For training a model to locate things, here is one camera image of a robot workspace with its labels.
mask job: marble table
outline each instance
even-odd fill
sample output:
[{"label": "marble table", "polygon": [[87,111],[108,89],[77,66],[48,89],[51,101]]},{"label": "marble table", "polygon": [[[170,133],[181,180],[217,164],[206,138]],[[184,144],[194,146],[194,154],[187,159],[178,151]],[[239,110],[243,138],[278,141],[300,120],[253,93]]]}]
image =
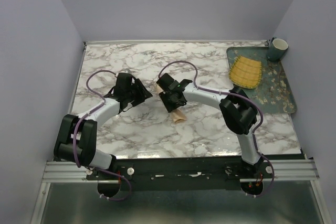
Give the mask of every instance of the marble table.
[{"label": "marble table", "polygon": [[[238,139],[225,125],[215,108],[188,103],[181,110],[187,121],[174,124],[155,93],[159,71],[167,63],[183,59],[199,70],[197,82],[218,89],[233,87],[228,78],[226,50],[232,46],[264,46],[263,41],[198,43],[147,43],[88,45],[73,105],[73,114],[84,112],[100,102],[85,86],[97,70],[128,72],[139,78],[153,94],[144,103],[111,118],[97,133],[97,149],[117,158],[162,158],[240,155]],[[194,70],[184,64],[171,65],[166,72],[176,80],[193,79]],[[100,73],[90,86],[106,94],[115,77]],[[257,130],[259,148],[264,154],[300,153],[290,116],[266,114]]]}]

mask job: cup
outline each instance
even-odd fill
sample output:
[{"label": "cup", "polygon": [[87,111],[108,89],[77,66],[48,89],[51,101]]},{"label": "cup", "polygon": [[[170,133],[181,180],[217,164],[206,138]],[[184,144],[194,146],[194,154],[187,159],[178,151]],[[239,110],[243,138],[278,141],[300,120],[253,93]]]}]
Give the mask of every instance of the cup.
[{"label": "cup", "polygon": [[277,37],[273,37],[268,45],[269,48],[266,53],[266,59],[272,62],[279,61],[288,49],[287,42]]}]

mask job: mug handle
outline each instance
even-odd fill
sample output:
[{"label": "mug handle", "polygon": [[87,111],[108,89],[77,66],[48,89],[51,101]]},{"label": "mug handle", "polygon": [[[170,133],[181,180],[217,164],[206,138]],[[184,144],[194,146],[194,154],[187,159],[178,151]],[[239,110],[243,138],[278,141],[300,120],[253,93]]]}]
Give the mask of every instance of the mug handle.
[{"label": "mug handle", "polygon": [[273,40],[275,40],[276,38],[277,38],[277,37],[273,37],[272,39],[270,39],[270,40],[268,41],[268,46],[269,46],[269,47],[271,46]]}]

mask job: gray tray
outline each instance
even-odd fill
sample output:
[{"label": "gray tray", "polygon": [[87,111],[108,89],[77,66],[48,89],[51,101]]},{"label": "gray tray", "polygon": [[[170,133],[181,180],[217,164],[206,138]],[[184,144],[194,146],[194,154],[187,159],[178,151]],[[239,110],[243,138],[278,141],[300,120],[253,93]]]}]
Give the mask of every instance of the gray tray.
[{"label": "gray tray", "polygon": [[244,89],[264,113],[294,113],[297,109],[286,73],[281,62],[266,60],[267,47],[230,47],[227,58],[230,67],[238,56],[259,60],[262,64],[261,81],[255,89]]}]

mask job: white wall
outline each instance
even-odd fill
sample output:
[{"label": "white wall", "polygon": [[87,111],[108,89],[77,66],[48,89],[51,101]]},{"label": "white wall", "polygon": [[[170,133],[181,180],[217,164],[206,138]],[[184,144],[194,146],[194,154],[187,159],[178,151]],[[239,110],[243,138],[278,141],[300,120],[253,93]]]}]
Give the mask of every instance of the white wall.
[{"label": "white wall", "polygon": [[30,222],[82,40],[61,0],[0,0],[0,222]]},{"label": "white wall", "polygon": [[62,0],[85,41],[266,39],[292,0]]},{"label": "white wall", "polygon": [[275,36],[289,44],[282,64],[298,105],[293,122],[336,222],[336,0],[294,0]]}]

